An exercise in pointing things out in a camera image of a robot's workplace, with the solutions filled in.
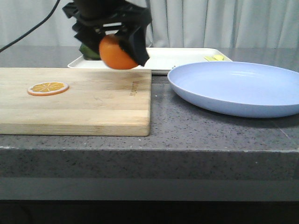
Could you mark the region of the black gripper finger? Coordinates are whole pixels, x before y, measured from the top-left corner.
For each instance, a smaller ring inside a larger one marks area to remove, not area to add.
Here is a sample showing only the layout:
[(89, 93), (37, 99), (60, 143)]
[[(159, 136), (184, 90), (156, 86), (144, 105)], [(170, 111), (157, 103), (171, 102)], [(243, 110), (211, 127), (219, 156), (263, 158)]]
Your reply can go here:
[(72, 29), (76, 32), (74, 37), (98, 54), (100, 42), (105, 36), (104, 23), (104, 20), (77, 20), (72, 26)]
[(120, 48), (138, 65), (144, 66), (150, 58), (146, 50), (145, 28), (141, 26), (122, 28), (116, 33)]

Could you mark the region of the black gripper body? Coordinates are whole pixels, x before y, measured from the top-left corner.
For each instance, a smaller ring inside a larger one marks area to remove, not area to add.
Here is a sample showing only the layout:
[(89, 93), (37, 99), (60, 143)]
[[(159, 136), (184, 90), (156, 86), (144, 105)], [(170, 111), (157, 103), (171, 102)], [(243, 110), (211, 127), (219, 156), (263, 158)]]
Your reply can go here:
[(151, 22), (150, 10), (126, 0), (73, 0), (63, 7), (67, 18), (96, 30), (146, 28)]

